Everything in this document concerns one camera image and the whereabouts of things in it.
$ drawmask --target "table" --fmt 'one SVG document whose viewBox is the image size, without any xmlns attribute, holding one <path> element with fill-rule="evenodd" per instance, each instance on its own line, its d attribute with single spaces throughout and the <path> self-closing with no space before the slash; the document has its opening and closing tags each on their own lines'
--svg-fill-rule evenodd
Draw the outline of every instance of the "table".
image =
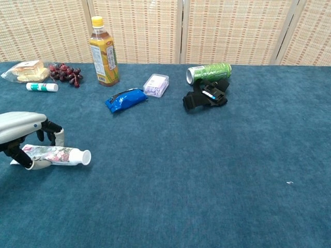
<svg viewBox="0 0 331 248">
<path fill-rule="evenodd" d="M 71 65 L 79 89 L 0 79 L 0 113 L 46 114 L 66 146 L 92 153 L 88 166 L 35 171 L 0 154 L 1 247 L 331 245 L 331 67 L 233 65 L 228 103 L 187 113 L 192 65 L 121 64 L 109 88 L 92 64 Z M 109 111 L 153 73 L 170 77 L 162 98 Z"/>
</svg>

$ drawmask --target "green can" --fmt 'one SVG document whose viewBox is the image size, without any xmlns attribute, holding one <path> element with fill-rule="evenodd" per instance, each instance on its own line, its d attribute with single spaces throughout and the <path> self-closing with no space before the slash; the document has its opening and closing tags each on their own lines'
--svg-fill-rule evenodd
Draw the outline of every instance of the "green can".
<svg viewBox="0 0 331 248">
<path fill-rule="evenodd" d="M 231 76 L 231 71 L 231 65 L 227 63 L 190 67 L 186 72 L 186 80 L 191 85 L 197 79 L 217 81 L 229 78 Z"/>
</svg>

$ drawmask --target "red grapes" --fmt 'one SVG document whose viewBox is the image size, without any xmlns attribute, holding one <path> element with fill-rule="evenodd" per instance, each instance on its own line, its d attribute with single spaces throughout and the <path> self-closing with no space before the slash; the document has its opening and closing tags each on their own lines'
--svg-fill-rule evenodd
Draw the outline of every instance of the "red grapes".
<svg viewBox="0 0 331 248">
<path fill-rule="evenodd" d="M 50 77 L 53 80 L 60 80 L 61 82 L 69 81 L 69 84 L 74 85 L 76 88 L 79 88 L 79 81 L 83 79 L 83 76 L 80 74 L 81 69 L 69 67 L 64 63 L 58 65 L 50 65 Z"/>
</svg>

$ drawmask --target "woven screen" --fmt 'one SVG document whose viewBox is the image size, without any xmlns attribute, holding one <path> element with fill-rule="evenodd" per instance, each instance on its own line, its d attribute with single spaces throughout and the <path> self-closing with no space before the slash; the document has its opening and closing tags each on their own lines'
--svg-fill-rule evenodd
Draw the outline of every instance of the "woven screen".
<svg viewBox="0 0 331 248">
<path fill-rule="evenodd" d="M 93 0 L 120 63 L 179 62 L 182 0 Z"/>
<path fill-rule="evenodd" d="M 81 0 L 0 1 L 0 61 L 88 62 Z"/>
<path fill-rule="evenodd" d="M 181 61 L 190 64 L 269 64 L 291 5 L 289 0 L 188 3 Z"/>
<path fill-rule="evenodd" d="M 282 65 L 331 65 L 331 2 L 307 0 Z"/>
</svg>

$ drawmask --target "brown liquid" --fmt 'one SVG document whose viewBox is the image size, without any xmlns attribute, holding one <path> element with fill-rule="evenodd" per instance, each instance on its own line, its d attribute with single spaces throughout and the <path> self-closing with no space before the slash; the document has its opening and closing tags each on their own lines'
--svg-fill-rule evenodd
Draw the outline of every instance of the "brown liquid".
<svg viewBox="0 0 331 248">
<path fill-rule="evenodd" d="M 109 38 L 110 35 L 108 34 L 108 32 L 102 32 L 102 33 L 99 33 L 97 34 L 96 32 L 92 32 L 92 35 L 91 35 L 91 39 L 94 39 L 94 40 L 102 40 L 102 39 L 106 39 L 106 38 Z M 116 79 L 115 81 L 113 81 L 111 84 L 110 83 L 105 83 L 103 81 L 99 81 L 99 84 L 103 85 L 103 86 L 107 86 L 107 87 L 111 87 L 115 84 L 117 84 L 119 82 L 119 79 Z"/>
</svg>

